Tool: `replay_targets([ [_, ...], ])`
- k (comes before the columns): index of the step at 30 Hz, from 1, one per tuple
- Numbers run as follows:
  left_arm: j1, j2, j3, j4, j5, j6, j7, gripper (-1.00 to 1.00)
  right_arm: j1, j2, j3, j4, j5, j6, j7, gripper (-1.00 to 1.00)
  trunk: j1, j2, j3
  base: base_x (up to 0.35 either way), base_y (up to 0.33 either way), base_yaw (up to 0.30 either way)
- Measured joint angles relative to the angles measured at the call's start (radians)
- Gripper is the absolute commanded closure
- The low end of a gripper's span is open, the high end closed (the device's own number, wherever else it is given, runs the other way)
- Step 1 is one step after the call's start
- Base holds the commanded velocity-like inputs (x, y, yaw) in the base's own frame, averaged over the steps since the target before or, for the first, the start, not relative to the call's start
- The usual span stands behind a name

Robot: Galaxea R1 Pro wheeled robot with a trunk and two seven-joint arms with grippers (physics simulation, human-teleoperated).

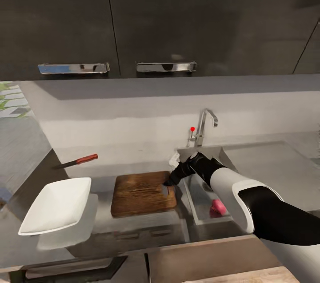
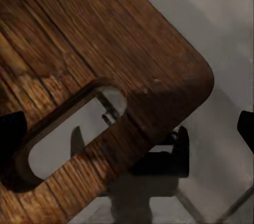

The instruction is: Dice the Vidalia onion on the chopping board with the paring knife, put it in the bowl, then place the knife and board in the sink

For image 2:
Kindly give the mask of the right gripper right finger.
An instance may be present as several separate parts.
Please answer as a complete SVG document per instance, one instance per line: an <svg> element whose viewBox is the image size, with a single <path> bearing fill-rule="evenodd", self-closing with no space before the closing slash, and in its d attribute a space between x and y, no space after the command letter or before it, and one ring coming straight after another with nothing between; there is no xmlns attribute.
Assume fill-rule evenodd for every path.
<svg viewBox="0 0 254 224"><path fill-rule="evenodd" d="M242 111L237 130L254 153L254 113Z"/></svg>

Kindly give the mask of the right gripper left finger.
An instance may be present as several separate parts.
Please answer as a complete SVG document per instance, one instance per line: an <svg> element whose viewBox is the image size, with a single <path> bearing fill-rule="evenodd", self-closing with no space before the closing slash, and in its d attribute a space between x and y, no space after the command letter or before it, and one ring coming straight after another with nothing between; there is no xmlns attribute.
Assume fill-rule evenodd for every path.
<svg viewBox="0 0 254 224"><path fill-rule="evenodd" d="M0 117L0 173L26 133L27 123L22 111Z"/></svg>

